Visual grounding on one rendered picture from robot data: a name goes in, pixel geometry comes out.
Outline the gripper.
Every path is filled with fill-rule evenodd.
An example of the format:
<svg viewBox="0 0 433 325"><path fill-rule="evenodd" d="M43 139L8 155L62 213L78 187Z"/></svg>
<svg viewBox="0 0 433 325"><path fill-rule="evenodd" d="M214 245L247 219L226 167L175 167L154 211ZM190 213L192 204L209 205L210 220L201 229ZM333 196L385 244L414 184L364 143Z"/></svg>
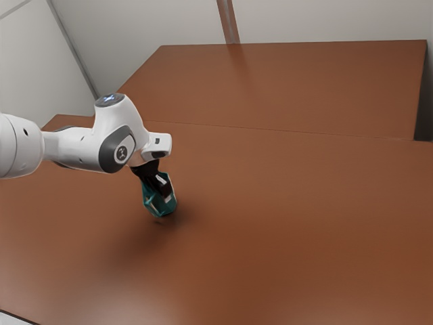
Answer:
<svg viewBox="0 0 433 325"><path fill-rule="evenodd" d="M148 179L150 187L164 202L173 199L173 186L168 173L159 172L159 160L152 160L136 167L129 167L132 173L141 181Z"/></svg>

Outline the teal faceted mug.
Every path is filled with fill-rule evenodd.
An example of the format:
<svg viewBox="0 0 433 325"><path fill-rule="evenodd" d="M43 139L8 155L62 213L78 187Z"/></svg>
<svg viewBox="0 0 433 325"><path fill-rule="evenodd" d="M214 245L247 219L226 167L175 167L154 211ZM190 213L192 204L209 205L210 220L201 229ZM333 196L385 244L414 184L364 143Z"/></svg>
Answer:
<svg viewBox="0 0 433 325"><path fill-rule="evenodd" d="M157 218L166 217L177 208L177 199L173 188L173 199L164 202L163 199L150 187L148 179L141 182L144 207Z"/></svg>

